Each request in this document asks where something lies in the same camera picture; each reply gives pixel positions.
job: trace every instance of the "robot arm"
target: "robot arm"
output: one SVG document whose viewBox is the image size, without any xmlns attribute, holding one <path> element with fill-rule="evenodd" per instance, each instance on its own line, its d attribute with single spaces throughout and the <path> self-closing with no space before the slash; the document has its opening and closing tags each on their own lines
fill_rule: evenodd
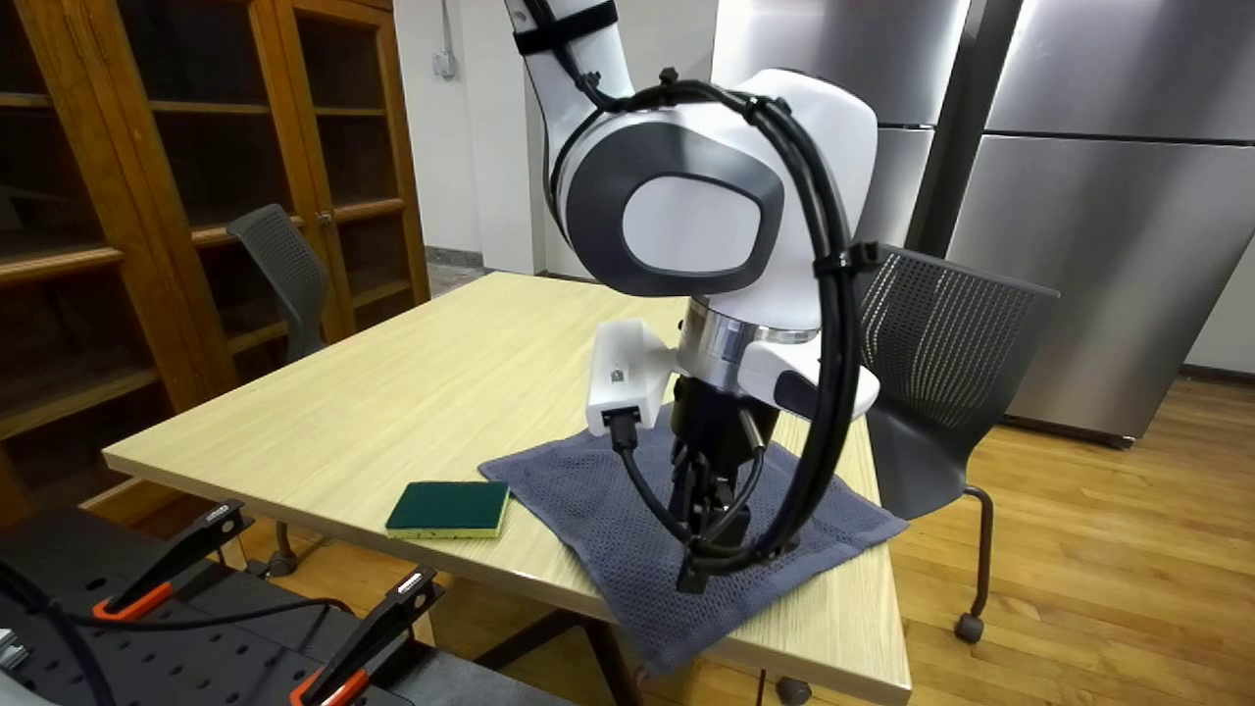
<svg viewBox="0 0 1255 706">
<path fill-rule="evenodd" d="M 611 0 L 505 0 L 505 13 L 544 112 L 544 191 L 571 248 L 603 287 L 692 298 L 680 354 L 632 325 L 602 335 L 590 429 L 611 429 L 637 480 L 637 425 L 653 425 L 683 371 L 674 498 L 661 508 L 637 486 L 686 546 L 680 589 L 701 589 L 784 553 L 839 459 L 861 386 L 848 248 L 876 112 L 784 72 L 739 89 L 674 74 L 632 89 Z M 742 546 L 739 476 L 759 467 L 784 371 L 807 387 L 811 434 L 777 519 Z"/>
</svg>

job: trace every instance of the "chair backrest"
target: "chair backrest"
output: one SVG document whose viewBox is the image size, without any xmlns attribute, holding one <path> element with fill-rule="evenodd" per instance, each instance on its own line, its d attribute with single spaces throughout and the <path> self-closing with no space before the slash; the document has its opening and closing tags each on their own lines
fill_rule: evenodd
<svg viewBox="0 0 1255 706">
<path fill-rule="evenodd" d="M 293 355 L 322 349 L 325 274 L 306 235 L 287 219 L 280 205 L 232 219 L 228 231 L 245 242 L 253 264 L 271 281 L 287 318 L 287 341 Z"/>
<path fill-rule="evenodd" d="M 896 416 L 971 455 L 1007 410 L 1059 294 L 920 252 L 861 281 L 865 366 Z"/>
</svg>

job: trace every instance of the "black chair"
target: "black chair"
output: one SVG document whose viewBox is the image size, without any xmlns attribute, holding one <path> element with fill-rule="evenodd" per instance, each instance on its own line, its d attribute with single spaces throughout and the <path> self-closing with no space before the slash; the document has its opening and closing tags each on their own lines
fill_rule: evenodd
<svg viewBox="0 0 1255 706">
<path fill-rule="evenodd" d="M 306 242 L 306 235 L 287 219 L 280 205 L 257 209 L 228 223 L 228 231 L 245 242 L 253 264 L 276 290 L 276 301 L 287 321 L 290 361 L 309 355 L 325 345 L 322 307 L 325 307 L 325 274 Z M 261 569 L 269 575 L 290 575 L 297 555 L 290 548 L 287 525 L 276 525 L 276 555 Z"/>
<path fill-rule="evenodd" d="M 952 623 L 967 642 L 982 642 L 992 562 L 992 498 L 967 467 L 1007 410 L 1054 301 L 1054 290 L 916 252 L 887 252 L 861 277 L 865 366 L 884 379 L 867 410 L 884 507 L 921 519 L 961 494 L 982 501 L 978 601 Z"/>
</svg>

